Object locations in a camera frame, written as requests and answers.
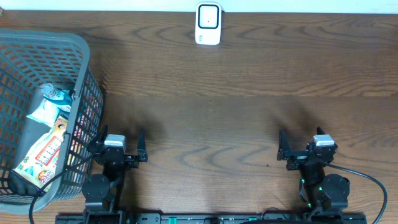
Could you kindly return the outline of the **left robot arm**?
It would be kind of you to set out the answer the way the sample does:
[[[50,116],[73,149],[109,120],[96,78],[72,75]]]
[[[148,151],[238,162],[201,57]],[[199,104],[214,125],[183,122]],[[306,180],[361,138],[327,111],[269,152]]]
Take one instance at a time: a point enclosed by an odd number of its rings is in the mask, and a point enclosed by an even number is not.
[[[83,223],[132,223],[134,217],[119,207],[126,172],[147,162],[145,132],[141,130],[137,141],[137,154],[126,154],[126,137],[108,134],[105,126],[88,145],[88,151],[101,166],[100,174],[90,175],[83,183],[85,197]]]

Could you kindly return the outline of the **yellow snack bag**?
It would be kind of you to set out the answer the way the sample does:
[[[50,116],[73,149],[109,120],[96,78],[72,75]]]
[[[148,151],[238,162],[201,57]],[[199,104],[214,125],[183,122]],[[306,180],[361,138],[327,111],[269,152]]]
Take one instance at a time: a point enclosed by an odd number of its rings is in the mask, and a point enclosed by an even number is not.
[[[67,124],[66,117],[59,115],[51,130],[30,147],[25,158],[13,171],[38,188],[43,187],[55,177]]]

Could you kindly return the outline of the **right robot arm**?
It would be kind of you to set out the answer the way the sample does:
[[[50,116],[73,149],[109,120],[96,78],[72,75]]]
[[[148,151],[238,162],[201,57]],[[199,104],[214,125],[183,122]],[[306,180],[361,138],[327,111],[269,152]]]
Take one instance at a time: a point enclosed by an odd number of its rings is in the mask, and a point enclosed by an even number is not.
[[[348,207],[349,180],[338,174],[326,175],[324,170],[333,161],[337,148],[332,137],[320,127],[303,151],[292,150],[285,133],[279,132],[277,160],[286,161],[287,170],[300,172],[301,186],[310,204],[308,219],[341,218]]]

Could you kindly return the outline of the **mint green snack packet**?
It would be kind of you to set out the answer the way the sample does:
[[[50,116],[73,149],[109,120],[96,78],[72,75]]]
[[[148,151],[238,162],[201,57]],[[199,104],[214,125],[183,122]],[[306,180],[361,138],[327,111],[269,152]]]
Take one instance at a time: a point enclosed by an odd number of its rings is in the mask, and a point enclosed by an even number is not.
[[[57,105],[44,98],[39,106],[27,117],[51,128],[55,124],[60,111],[69,113],[71,108],[69,105]]]

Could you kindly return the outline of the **teal mouthwash bottle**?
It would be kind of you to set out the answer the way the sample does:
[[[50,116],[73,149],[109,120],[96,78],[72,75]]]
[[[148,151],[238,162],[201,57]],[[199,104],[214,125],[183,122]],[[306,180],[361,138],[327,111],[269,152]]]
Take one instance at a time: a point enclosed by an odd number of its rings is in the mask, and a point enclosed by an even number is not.
[[[72,98],[65,91],[54,87],[51,83],[43,84],[40,90],[46,100],[51,101],[59,106],[71,106]]]

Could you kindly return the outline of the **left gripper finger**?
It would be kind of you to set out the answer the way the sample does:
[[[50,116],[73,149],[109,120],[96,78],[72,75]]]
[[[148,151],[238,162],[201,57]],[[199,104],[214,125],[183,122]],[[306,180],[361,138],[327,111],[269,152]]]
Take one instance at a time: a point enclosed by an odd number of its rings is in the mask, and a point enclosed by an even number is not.
[[[137,155],[139,157],[140,162],[147,162],[148,161],[148,154],[146,149],[146,142],[145,142],[145,133],[143,130],[139,133],[139,138],[137,141]]]
[[[89,152],[101,152],[103,150],[104,141],[108,134],[108,126],[105,125],[102,130],[90,141],[87,150]]]

